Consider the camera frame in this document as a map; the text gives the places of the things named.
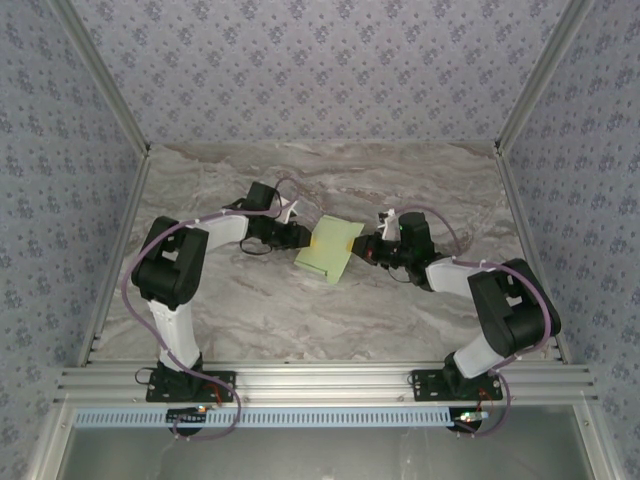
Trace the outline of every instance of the blue patterned wall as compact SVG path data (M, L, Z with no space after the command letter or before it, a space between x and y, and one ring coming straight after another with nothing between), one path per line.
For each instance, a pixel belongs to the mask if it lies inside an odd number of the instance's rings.
M497 136L567 0L73 0L152 143Z
M0 2L0 478L77 361L138 155L44 0Z
M640 4L596 1L510 153L577 362L640 478Z

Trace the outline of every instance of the purple cable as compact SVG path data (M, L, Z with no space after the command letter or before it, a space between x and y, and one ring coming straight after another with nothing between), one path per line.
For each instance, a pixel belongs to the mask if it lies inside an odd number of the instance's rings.
M425 210L427 212L430 212L430 213L434 214L436 217L438 217L440 219L440 221L442 221L444 226L447 227L447 229L451 233L451 236L453 237L453 242L454 242L454 244L456 246L457 255L461 255L462 254L462 246L460 245L460 241L458 240L456 232L453 230L453 227L449 224L447 219L444 218L444 215L442 215L440 212L438 212L434 208L431 208L431 207L429 207L427 205L422 205L422 204L413 204L413 205L408 205L406 207L395 209L397 215L399 215L400 213L403 213L403 212L411 211L411 210ZM542 334L542 339L536 345L534 345L532 347L529 347L529 348L525 348L520 353L523 353L523 354L524 353L531 353L531 352L539 350L539 349L541 349L542 347L545 346L545 344L549 340L549 337L551 336L551 314L549 313L549 308L547 307L547 304L544 301L544 298L542 298L542 295L540 294L538 289L535 287L535 285L533 285L533 283L531 283L531 281L529 281L529 279L527 279L522 274L516 272L512 268L506 267L505 265L501 265L499 263L465 262L465 261L462 261L462 260L458 260L456 257L453 257L452 261L453 261L454 264L460 265L460 266L463 266L463 267L487 268L487 269L493 268L493 269L496 269L496 270L503 271L503 272L507 273L508 275L511 275L512 277L515 277L516 279L518 279L531 292L531 294L535 297L536 301L538 302L538 305L540 305L540 308L542 308L542 316L544 318L544 333ZM509 385L507 384L507 381L505 380L504 376L500 372L498 372L498 369L500 369L500 368L502 368L502 367L504 367L506 365L509 365L510 363L515 361L516 358L517 358L516 355L511 355L510 357L505 358L498 365L495 365L491 370L489 370L489 373L495 373L496 375L498 375L498 377L500 378L500 380L504 384L504 389L505 389L506 394L507 394L507 405L506 405L506 408L505 408L505 411L504 411L504 415L498 421L498 423L496 423L493 427L491 427L489 430L487 430L485 432L480 432L480 433L473 432L476 437L486 437L487 435L491 435L492 433L495 433L498 429L500 429L504 425L505 421L507 420L507 418L509 416L509 409L511 408L511 392L509 390ZM468 430L471 430L467 425L460 424L460 426L463 426L464 428L466 428Z
M291 181L291 182L295 183L296 185L298 184L293 178L285 177L285 178L282 178L282 179L280 179L278 181L278 183L276 184L276 189L285 180ZM231 393L231 395L233 396L234 400L236 401L236 404L238 405L238 408L237 408L237 411L236 411L236 415L233 418L233 422L231 422L231 425L229 425L223 431L215 433L215 434L212 434L212 435L199 435L197 437L185 437L183 435L179 435L178 434L178 432L177 432L177 423L178 422L175 422L174 425L173 425L173 429L172 430L173 430L173 433L176 435L177 438L182 438L183 440L189 439L190 441L204 441L204 440L215 440L217 438L222 438L222 437L230 434L233 430L235 430L236 425L240 421L240 418L241 418L241 415L242 415L242 402L240 400L240 396L238 395L238 392L236 392L236 390L231 385L229 385L228 383L223 382L219 378L215 378L215 377L212 377L210 375L206 375L204 373L196 372L195 370L191 370L186 365L184 365L182 362L180 362L180 360L178 360L176 358L176 356L173 354L173 352L171 352L171 350L169 350L169 347L168 347L167 343L164 341L164 339L162 338L162 335L160 335L160 332L158 332L158 330L153 325L151 325L149 322L147 322L144 318L142 318L142 316L138 312L136 312L136 310L133 308L133 305L131 305L131 302L129 301L129 295L127 294L127 286L129 285L129 279L131 278L131 274L133 273L135 268L138 266L138 264L144 259L144 257L156 245L158 245L160 242L164 241L164 239L168 238L173 233L175 233L176 231L180 230L183 227L187 227L187 226L190 226L190 225L197 225L200 222L207 222L207 221L210 221L210 220L215 220L216 218L222 218L224 216L232 216L232 215L275 215L275 216L278 216L278 215L280 215L282 210L287 208L293 202L297 201L299 196L300 196L299 193L296 192L296 195L294 196L293 200L289 201L289 203L287 203L284 206L281 205L281 206L272 208L270 210L262 210L262 211L221 210L219 212L211 213L209 215L205 215L203 217L200 217L199 219L184 220L182 222L179 222L176 225L174 225L173 227L170 227L167 230L165 230L164 232L162 232L160 235L158 235L153 240L151 240L151 242L149 242L149 244L140 251L140 253L136 256L136 258L133 259L131 264L125 270L124 275L122 277L122 281L120 282L120 292L122 294L122 302L124 303L124 306L127 308L127 310L129 310L129 312L131 313L133 318L136 319L143 327L145 327L147 330L149 330L149 332L151 332L151 334L155 337L155 339L157 340L158 344L160 345L160 348L162 348L162 349L167 351L167 356L178 366L178 368L180 368L181 370L184 370L185 373L188 373L189 375L191 375L193 377L201 378L203 380L206 380L208 382L214 383L214 384L219 385L222 388L228 390Z
M478 437L478 438L487 437L492 433L494 433L499 428L501 428L506 423L507 418L509 418L509 410L511 409L511 389L509 388L509 384L507 383L507 380L504 378L504 375L502 375L500 372L494 369L489 370L489 373L497 375L500 381L502 382L502 384L504 385L504 392L507 398L507 405L505 406L505 409L504 409L504 415L500 417L500 420L498 420L498 423L496 423L493 427L491 427L489 430L486 430L484 432L476 432L469 425L465 425L462 422L455 422L455 424L458 425L459 427L464 428L465 430L468 430L470 432L470 435L473 435L474 437Z

